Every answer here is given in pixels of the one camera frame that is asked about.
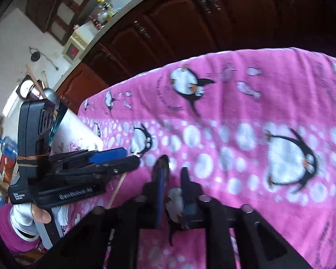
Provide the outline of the person's left hand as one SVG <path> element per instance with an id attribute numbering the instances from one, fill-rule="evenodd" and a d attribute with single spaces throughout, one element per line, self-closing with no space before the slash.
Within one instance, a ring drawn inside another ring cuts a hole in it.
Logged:
<path id="1" fill-rule="evenodd" d="M 47 224 L 51 222 L 51 214 L 47 212 L 46 210 L 39 208 L 35 204 L 31 204 L 31 213 L 32 213 L 32 218 L 36 222 Z"/>

